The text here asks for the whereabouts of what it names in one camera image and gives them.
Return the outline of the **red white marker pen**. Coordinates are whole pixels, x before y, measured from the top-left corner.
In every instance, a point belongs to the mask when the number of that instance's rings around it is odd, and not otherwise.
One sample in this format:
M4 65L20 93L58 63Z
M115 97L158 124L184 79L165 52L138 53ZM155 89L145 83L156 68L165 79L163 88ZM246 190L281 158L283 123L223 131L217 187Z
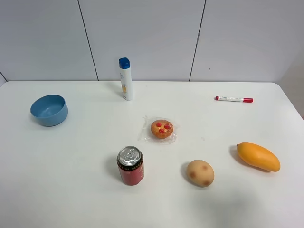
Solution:
M242 102L242 103L252 103L253 98L234 98L234 97L224 97L224 96L215 96L214 100L216 101L229 101L229 102Z

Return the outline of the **red soda can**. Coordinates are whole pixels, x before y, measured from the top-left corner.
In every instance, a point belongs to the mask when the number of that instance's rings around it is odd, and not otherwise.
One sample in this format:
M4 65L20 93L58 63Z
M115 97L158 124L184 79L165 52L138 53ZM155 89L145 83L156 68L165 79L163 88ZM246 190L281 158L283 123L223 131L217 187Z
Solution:
M137 185L144 178L144 164L142 152L134 146L122 148L116 158L124 184Z

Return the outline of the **yellow mango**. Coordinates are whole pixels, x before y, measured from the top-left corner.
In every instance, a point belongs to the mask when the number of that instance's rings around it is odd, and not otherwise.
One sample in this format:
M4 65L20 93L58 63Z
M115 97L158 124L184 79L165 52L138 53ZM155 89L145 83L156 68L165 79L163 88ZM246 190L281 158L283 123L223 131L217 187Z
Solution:
M248 165L270 172L280 171L281 164L279 159L271 151L262 146L242 142L237 144L237 153Z

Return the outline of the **wrapped bun with red bits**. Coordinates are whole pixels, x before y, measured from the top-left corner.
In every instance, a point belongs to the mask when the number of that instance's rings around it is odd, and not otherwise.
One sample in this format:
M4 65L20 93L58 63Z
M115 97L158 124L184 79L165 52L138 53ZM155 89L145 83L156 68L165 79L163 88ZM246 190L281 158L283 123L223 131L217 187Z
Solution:
M172 144L177 139L179 125L163 117L145 116L138 140L146 143Z

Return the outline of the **brown potato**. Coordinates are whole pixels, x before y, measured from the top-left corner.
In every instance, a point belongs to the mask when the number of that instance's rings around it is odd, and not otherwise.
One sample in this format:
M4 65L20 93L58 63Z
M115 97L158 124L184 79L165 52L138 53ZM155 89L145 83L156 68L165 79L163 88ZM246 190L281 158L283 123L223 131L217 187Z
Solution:
M186 174L192 183L200 187L208 187L214 181L213 168L203 160L191 161L186 168Z

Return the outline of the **blue plastic bowl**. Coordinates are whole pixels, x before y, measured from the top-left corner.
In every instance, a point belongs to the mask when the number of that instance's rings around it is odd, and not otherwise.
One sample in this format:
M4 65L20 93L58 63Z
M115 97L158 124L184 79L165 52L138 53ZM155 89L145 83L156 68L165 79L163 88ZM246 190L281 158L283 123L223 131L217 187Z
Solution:
M39 125L52 127L65 121L68 107L62 96L46 95L32 104L30 113Z

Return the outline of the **white bottle blue cap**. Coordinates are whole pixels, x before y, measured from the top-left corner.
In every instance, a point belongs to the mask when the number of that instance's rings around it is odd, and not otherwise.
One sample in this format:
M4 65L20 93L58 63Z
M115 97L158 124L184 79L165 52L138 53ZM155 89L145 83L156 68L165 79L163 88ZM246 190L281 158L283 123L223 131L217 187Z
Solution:
M133 86L130 60L126 57L120 58L119 68L123 97L125 100L131 101L133 99Z

